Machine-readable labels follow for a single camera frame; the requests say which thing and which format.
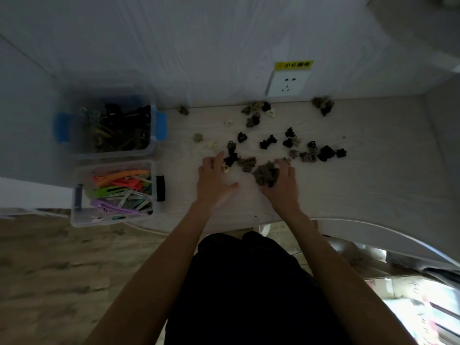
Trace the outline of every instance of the yellow warning label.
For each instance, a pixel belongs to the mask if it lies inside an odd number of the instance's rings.
[[[275,64],[275,70],[304,70],[310,69],[313,65],[313,60],[300,62],[278,62]]]

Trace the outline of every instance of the plastic storage box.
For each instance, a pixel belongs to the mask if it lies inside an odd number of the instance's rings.
[[[65,109],[55,116],[53,132],[55,140],[65,146],[73,159],[104,159],[113,157],[143,156],[150,154],[157,141],[167,137],[166,114],[158,111],[153,99],[141,86],[118,85],[112,87],[74,90],[67,93]],[[104,111],[106,104],[118,104],[124,112],[150,105],[150,143],[145,149],[113,152],[96,152],[88,119],[83,108]]]
[[[119,215],[120,219],[103,218],[97,219],[100,212],[97,208],[90,206],[92,192],[96,189],[93,176],[107,175],[129,170],[150,171],[152,179],[152,204],[153,213],[137,217],[126,217]],[[80,167],[75,171],[75,188],[72,198],[72,212],[70,222],[74,227],[85,227],[95,225],[110,225],[123,222],[134,222],[144,220],[152,216],[163,214],[162,201],[165,197],[164,178],[158,177],[155,163],[152,160],[127,161],[118,163],[108,163],[95,166]]]

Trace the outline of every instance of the desk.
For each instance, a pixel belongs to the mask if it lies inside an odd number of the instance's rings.
[[[190,109],[190,115],[168,111],[168,141],[153,155],[166,179],[166,211],[161,217],[136,225],[170,232],[195,200],[197,169],[202,158],[226,150],[239,132],[248,136],[237,144],[239,156],[257,157],[257,165],[288,155],[282,145],[292,127],[306,150],[315,140],[319,147],[344,148],[347,157],[327,162],[292,162],[299,184],[302,210],[311,218],[345,218],[375,223],[416,238],[452,260],[460,261],[460,230],[437,143],[426,118],[422,98],[379,98],[337,101],[323,117],[310,103],[273,104],[276,116],[262,114],[260,125],[246,128],[243,106]],[[226,127],[224,120],[233,119]],[[204,141],[193,142],[194,133]],[[259,142],[273,134],[277,144],[261,150]],[[218,140],[211,150],[206,142]],[[254,177],[234,165],[225,176],[240,182],[240,191],[217,209],[205,232],[241,229],[279,221],[263,197]]]

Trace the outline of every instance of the electrical outlet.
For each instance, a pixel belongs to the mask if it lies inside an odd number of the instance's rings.
[[[296,96],[302,92],[311,70],[274,70],[267,87],[268,97]]]

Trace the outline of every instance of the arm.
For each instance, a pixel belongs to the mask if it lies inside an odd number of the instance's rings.
[[[351,340],[358,345],[416,344],[385,303],[302,213],[295,169],[285,161],[276,162],[280,166],[278,181],[273,188],[262,188],[262,192],[291,229],[316,282]]]
[[[85,344],[154,344],[187,274],[214,209],[238,183],[223,183],[224,152],[203,159],[197,200],[186,216],[123,288]]]

